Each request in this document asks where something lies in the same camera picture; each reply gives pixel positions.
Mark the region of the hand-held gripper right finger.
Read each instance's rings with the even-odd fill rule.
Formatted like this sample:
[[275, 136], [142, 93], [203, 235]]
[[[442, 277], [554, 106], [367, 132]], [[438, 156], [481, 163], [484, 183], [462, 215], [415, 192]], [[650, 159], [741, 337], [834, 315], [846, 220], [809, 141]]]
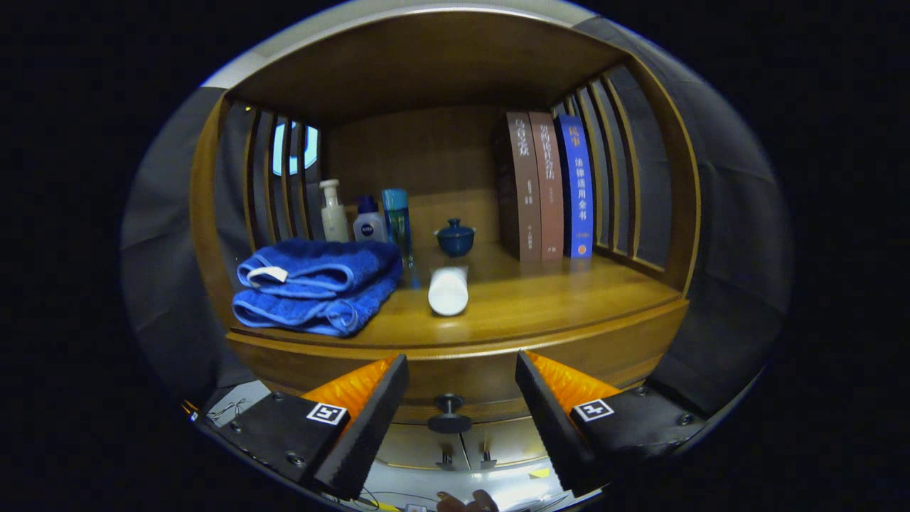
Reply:
[[575, 496], [659, 464], [707, 427], [653, 387], [621, 391], [539, 353], [517, 354], [515, 381], [560, 485]]

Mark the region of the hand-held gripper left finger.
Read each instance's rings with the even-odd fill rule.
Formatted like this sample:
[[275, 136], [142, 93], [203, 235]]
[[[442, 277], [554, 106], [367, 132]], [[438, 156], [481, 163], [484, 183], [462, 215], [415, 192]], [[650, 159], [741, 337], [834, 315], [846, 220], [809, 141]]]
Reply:
[[201, 415], [218, 440], [312, 492], [360, 495], [409, 382], [404, 354], [367, 364], [303, 395], [237, 386]]

